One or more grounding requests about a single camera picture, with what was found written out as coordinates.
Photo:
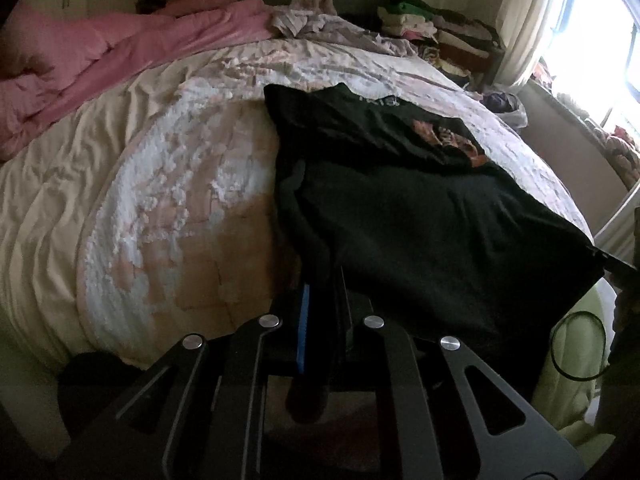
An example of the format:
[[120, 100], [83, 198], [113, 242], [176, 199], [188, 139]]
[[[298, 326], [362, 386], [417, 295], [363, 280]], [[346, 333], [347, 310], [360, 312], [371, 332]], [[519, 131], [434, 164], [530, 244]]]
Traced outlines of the pink white patterned bedspread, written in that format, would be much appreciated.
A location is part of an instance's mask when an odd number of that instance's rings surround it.
[[551, 168], [420, 58], [259, 41], [146, 70], [2, 166], [2, 334], [50, 368], [93, 349], [148, 364], [184, 333], [216, 337], [267, 310], [266, 84], [344, 84], [459, 118], [521, 188], [587, 227]]

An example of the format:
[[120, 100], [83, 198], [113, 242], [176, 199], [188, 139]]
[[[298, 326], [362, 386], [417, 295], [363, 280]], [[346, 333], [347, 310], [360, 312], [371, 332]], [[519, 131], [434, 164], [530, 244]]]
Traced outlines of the cream window curtain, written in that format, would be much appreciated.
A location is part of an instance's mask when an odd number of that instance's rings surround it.
[[550, 23], [558, 16], [554, 0], [502, 0], [496, 19], [504, 55], [497, 84], [518, 90], [526, 84], [539, 58]]

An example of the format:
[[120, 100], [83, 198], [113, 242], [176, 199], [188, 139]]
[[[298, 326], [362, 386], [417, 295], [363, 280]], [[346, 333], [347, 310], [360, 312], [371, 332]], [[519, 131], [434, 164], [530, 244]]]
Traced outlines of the stack of folded clothes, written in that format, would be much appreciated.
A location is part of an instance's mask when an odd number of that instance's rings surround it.
[[411, 42], [420, 58], [458, 86], [482, 90], [495, 82], [504, 47], [492, 26], [422, 0], [386, 0], [378, 18], [382, 32]]

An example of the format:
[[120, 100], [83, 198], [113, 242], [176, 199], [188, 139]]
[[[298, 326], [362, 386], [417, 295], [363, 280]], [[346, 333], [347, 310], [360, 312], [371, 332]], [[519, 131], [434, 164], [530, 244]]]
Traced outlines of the white plastic bag with clothes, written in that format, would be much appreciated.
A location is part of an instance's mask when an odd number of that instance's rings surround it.
[[480, 102], [513, 130], [528, 126], [526, 108], [522, 101], [509, 92], [493, 91], [482, 95]]

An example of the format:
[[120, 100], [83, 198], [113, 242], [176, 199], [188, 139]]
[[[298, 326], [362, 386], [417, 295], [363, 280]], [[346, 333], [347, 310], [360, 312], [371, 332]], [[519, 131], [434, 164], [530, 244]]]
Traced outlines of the black sweater orange pink patches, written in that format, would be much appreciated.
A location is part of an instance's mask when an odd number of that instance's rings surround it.
[[344, 84], [268, 84], [276, 204], [305, 270], [344, 275], [419, 349], [460, 338], [531, 399], [553, 326], [602, 276], [590, 238], [459, 119]]

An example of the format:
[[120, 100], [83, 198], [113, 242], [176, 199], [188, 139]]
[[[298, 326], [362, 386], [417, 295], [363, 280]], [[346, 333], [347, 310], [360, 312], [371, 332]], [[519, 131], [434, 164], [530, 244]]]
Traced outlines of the lavender crumpled garment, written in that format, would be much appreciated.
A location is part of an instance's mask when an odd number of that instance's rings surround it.
[[333, 0], [292, 0], [288, 6], [275, 6], [271, 26], [288, 39], [341, 44], [398, 58], [419, 54], [408, 40], [383, 37], [340, 18]]

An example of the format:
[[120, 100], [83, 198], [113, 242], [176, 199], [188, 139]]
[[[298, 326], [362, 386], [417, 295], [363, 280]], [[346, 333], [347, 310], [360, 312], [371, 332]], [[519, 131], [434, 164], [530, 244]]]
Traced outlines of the pink comforter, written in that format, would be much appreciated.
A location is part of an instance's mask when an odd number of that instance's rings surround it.
[[17, 3], [1, 29], [1, 158], [148, 68], [205, 50], [270, 39], [262, 0], [169, 0], [151, 14], [61, 21]]

